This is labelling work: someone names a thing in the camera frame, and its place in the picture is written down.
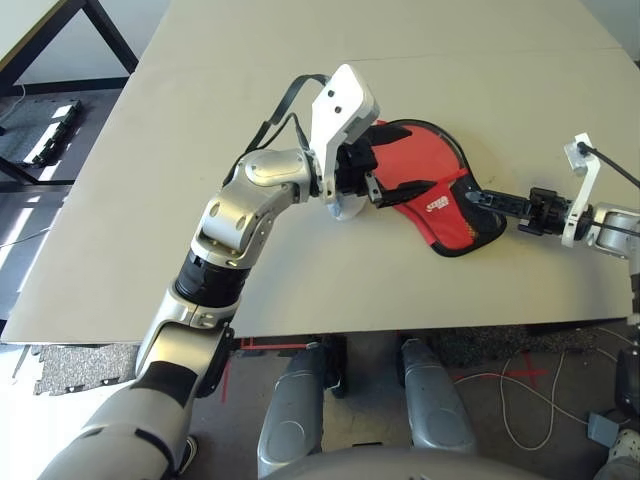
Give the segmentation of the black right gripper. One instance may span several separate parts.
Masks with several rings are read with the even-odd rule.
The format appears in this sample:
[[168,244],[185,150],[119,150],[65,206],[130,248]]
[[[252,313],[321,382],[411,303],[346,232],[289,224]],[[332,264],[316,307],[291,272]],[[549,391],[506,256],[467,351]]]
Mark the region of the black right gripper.
[[[528,199],[503,192],[469,191],[466,198],[479,208],[506,216],[524,216]],[[570,201],[555,191],[533,187],[529,193],[529,210],[519,230],[532,235],[561,235],[565,228]]]

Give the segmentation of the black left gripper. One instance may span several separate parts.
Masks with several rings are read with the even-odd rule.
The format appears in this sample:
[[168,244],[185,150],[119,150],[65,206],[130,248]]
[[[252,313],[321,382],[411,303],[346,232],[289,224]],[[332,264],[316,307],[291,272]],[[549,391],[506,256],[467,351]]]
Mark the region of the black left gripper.
[[[411,131],[402,126],[374,125],[372,145],[391,144],[410,135]],[[368,194],[370,202],[376,208],[387,208],[407,203],[436,185],[434,181],[412,180],[389,190],[371,173],[376,168],[377,160],[369,142],[342,144],[337,151],[336,192],[356,196]]]

